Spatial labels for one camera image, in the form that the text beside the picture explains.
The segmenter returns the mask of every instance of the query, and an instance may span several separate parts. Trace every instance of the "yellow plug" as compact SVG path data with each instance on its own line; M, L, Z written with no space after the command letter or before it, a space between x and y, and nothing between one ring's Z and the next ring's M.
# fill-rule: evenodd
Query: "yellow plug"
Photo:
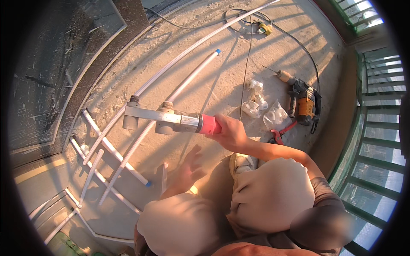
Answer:
M273 30L271 25L266 25L265 23L259 24L259 29L257 30L259 34L266 34L267 36L270 35Z

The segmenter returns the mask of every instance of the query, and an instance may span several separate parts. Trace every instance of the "knee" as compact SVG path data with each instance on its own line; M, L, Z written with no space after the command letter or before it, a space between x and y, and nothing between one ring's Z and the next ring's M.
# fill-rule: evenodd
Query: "knee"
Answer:
M157 255L197 255L218 241L212 202L191 194L152 201L137 229Z
M245 189L234 195L241 203L237 215L242 225L268 233L284 231L296 215L313 207L307 169L293 159L271 160L247 175Z

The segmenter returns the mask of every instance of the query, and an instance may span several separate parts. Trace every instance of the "black cable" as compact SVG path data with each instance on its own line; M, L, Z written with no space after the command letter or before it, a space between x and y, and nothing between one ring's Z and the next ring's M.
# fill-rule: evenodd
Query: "black cable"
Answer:
M237 13L237 14L235 14L235 15L233 15L233 16L229 16L229 17L226 17L226 15L228 14L228 12L230 12L230 11L240 11L239 13ZM246 12L248 12L247 10L244 10L244 9L239 9L239 8L232 8L232 9L229 9L229 10L227 10L226 12L224 12L223 14L222 14L222 17L223 17L223 20L226 22L226 23L228 23L228 19L230 19L230 18L232 18L232 17L238 17L239 15L241 15L242 13L246 13ZM268 16L266 16L265 14L263 14L263 13L260 13L260 12L255 12L255 13L253 13L252 15L255 15L255 16L257 16L257 17L259 17L259 18L262 18L262 19L264 19L264 20L269 20L269 17ZM249 22L249 21L247 21L247 20L244 20L244 19L241 19L243 22L245 22L245 23L248 23L248 24L254 24L253 22L252 22L252 20L251 20L251 22ZM248 33L248 32L243 32L243 31L239 31L239 30L237 30L237 29L235 29L235 28L233 28L232 26L229 26L232 30L234 30L234 31L236 31L236 32L239 32L239 33L243 33L243 34L258 34L258 32L251 32L251 33Z
M244 92L245 92L245 82L246 82L246 71L248 69L248 61L249 61L249 55L251 54L251 49L252 49L252 36L253 36L253 23L252 23L252 18L249 15L249 19L251 21L251 41L249 43L249 51L248 51L248 57L246 58L246 64L245 64L245 75L244 75L244 84L242 86L242 96L241 96L241 105L239 107L239 121L242 121L242 105L244 104Z
M230 19L230 18L233 18L233 17L236 16L236 15L232 15L232 16L229 16L229 17L224 17L224 18L221 19L221 20L216 20L216 21L213 21L213 22L211 22L211 23L208 23L208 24L206 24L206 25L199 26L199 27L183 27L183 26L179 26L179 25L173 23L172 21L168 20L167 18L165 18L164 16L162 16L161 14L157 13L156 11L154 11L154 10L152 10L152 9L150 9L150 8L144 7L144 9L153 12L154 14L158 15L160 18L162 18L164 21L168 22L169 24L174 25L174 26L179 27L179 28L182 28L182 29L200 29L200 28L204 28L204 27L210 27L210 26L213 26L213 25L215 25L215 24L218 24L218 23L220 23L220 22L223 22L223 21L225 21L225 20L227 20L227 19Z
M224 20L226 20L226 22L228 22L228 21L227 21L228 18L226 18L226 14L227 14L228 12L234 11L234 10L240 11L239 13L236 14L236 16L239 16L239 15L240 15L241 13L243 13L243 12L248 12L247 10L239 9L239 8L229 9L229 10L227 10L226 12L223 13L223 17L224 17ZM271 19L270 17L268 17L266 14L263 14L263 13L257 11L257 12L255 12L255 13L253 13L253 15L255 15L255 16L261 18L261 19L264 19L265 21L269 21L270 24L272 25L272 27L275 27L276 29L278 29L278 30L281 31L282 33L284 33L284 34L290 36L293 40L295 40L295 41L303 48L303 50L308 54L308 56L310 57L310 59L311 59L312 62L313 62L314 70L315 70L315 72L316 72L316 79L317 79L317 91L319 92L319 91L320 91L319 73L318 73L318 71L317 71L316 63L315 63L313 57L310 55L310 52L306 49L306 47L305 47L298 39L296 39L294 36L292 36L290 33L284 31L284 30L281 29L279 26L277 26L276 24L274 24L274 23L272 22L272 19ZM246 32L241 32L241 31L239 31L239 30L237 30L237 29L234 29L234 28L231 27L231 26L230 26L230 28L231 28L232 30L234 30L234 31L239 32L239 33L250 34L250 33L246 33Z

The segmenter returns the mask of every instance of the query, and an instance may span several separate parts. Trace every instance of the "drill bit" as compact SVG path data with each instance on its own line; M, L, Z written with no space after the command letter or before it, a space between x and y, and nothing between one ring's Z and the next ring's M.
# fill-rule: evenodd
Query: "drill bit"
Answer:
M269 70L271 70L271 71L275 72L276 74L278 73L278 72L276 72L276 71L275 71L275 70L273 70L273 69L270 69L270 68L268 68L268 67L265 67L264 65L262 65L262 67L267 68L267 69L269 69Z

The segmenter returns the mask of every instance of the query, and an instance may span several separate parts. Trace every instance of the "balcony railing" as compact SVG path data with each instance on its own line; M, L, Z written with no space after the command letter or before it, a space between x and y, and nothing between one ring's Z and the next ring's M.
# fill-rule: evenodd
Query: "balcony railing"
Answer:
M400 198L406 164L398 124L406 91L400 56L383 48L358 55L358 61L359 106L329 179L355 220L355 238L342 256L369 254Z
M330 0L342 13L344 19L359 32L367 27L383 23L383 20L368 0Z

